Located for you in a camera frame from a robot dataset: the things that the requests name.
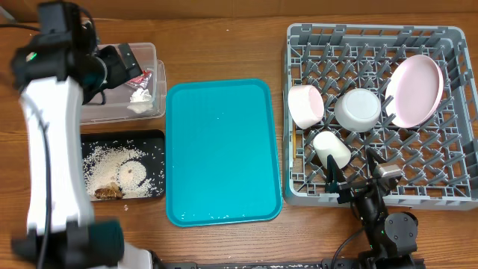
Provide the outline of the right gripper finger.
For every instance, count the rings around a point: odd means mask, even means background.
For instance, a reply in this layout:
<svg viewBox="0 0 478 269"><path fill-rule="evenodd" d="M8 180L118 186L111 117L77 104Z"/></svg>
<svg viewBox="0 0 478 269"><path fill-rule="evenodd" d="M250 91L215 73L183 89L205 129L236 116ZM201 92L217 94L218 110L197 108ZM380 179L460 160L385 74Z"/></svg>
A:
<svg viewBox="0 0 478 269"><path fill-rule="evenodd" d="M386 160L373 148L366 148L366 157L369 170L375 170L378 164L384 164Z"/></svg>
<svg viewBox="0 0 478 269"><path fill-rule="evenodd" d="M326 191L342 191L346 184L344 172L338 166L333 155L327 156Z"/></svg>

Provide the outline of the red foil snack wrapper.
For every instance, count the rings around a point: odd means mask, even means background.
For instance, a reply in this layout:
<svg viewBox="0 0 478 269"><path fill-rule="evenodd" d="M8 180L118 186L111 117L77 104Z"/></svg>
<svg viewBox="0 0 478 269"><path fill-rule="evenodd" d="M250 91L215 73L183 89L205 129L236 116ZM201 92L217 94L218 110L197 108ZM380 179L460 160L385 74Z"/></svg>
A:
<svg viewBox="0 0 478 269"><path fill-rule="evenodd" d="M146 70L143 71L142 75L139 75L136 78L132 78L125 83L125 85L137 90L137 89L146 89L148 87L149 81L152 77L152 71Z"/></svg>

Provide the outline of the white paper cup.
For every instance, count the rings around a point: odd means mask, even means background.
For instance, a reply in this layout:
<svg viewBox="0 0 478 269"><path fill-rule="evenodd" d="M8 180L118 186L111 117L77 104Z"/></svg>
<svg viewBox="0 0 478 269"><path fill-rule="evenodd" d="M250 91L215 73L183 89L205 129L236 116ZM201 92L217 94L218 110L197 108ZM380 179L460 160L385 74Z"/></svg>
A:
<svg viewBox="0 0 478 269"><path fill-rule="evenodd" d="M351 159L351 151L332 132L323 131L317 134L312 146L324 168L327 168L327 157L332 155L339 168L347 166Z"/></svg>

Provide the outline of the white napkin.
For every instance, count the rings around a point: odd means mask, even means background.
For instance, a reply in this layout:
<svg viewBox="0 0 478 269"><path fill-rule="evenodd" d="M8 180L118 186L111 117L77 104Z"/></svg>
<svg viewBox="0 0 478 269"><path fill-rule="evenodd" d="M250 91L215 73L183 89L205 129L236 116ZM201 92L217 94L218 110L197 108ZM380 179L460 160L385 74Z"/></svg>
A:
<svg viewBox="0 0 478 269"><path fill-rule="evenodd" d="M132 93L127 109L136 114L142 114L153 108L152 100L153 98L147 89L137 89Z"/></svg>

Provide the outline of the white round bowl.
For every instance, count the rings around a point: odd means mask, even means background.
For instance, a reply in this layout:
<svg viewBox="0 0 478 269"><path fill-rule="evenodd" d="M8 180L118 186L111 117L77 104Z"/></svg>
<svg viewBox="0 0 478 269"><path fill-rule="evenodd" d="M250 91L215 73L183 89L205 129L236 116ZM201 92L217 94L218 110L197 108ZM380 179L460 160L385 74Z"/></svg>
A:
<svg viewBox="0 0 478 269"><path fill-rule="evenodd" d="M342 128L352 132L366 132L378 122L381 109L381 102L374 93L356 88L338 99L334 114Z"/></svg>

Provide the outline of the small bowl with food scraps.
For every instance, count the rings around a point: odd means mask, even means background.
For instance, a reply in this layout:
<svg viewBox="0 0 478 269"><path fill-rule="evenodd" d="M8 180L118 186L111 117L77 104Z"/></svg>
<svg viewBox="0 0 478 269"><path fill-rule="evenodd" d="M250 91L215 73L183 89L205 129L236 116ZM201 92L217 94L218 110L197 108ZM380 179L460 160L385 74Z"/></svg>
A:
<svg viewBox="0 0 478 269"><path fill-rule="evenodd" d="M323 118L323 98L313 85L293 86L288 92L288 110L299 128L308 129Z"/></svg>

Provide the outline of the pink round plate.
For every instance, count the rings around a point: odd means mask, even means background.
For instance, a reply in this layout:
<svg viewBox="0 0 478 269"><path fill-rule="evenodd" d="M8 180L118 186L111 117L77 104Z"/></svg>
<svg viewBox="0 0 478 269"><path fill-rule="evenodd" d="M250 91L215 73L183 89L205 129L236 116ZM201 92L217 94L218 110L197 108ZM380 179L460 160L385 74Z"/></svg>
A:
<svg viewBox="0 0 478 269"><path fill-rule="evenodd" d="M414 55L395 69L387 85L385 96L392 100L386 105L392 123L400 128L419 126L428 120L438 107L444 90L444 77L433 59Z"/></svg>

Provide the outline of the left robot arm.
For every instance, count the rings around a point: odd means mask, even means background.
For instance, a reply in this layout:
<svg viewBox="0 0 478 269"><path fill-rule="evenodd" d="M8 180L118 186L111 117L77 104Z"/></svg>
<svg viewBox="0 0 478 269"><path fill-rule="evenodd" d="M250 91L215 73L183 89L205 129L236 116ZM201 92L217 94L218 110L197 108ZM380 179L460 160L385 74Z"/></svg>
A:
<svg viewBox="0 0 478 269"><path fill-rule="evenodd" d="M96 221L82 168L82 106L142 69L127 44L99 48L77 4L49 1L37 12L36 34L11 61L31 174L27 235L12 251L37 268L160 268L154 252L125 241L118 221Z"/></svg>

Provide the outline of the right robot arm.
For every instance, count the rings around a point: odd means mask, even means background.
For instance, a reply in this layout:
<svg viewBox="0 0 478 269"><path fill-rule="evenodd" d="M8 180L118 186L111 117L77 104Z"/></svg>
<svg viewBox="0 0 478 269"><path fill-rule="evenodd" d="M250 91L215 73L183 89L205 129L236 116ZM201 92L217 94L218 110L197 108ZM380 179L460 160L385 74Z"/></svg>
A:
<svg viewBox="0 0 478 269"><path fill-rule="evenodd" d="M425 268L423 259L412 253L418 249L418 219L410 212L389 213L384 197L390 194L403 177L401 168L387 162L375 150L366 150L371 176L354 182L344 177L332 155L327 156L326 191L338 194L338 203L348 203L357 219L359 231L346 239L335 251L331 260L323 260L324 268ZM355 259L342 259L342 249L354 238L364 233L370 249L359 253Z"/></svg>

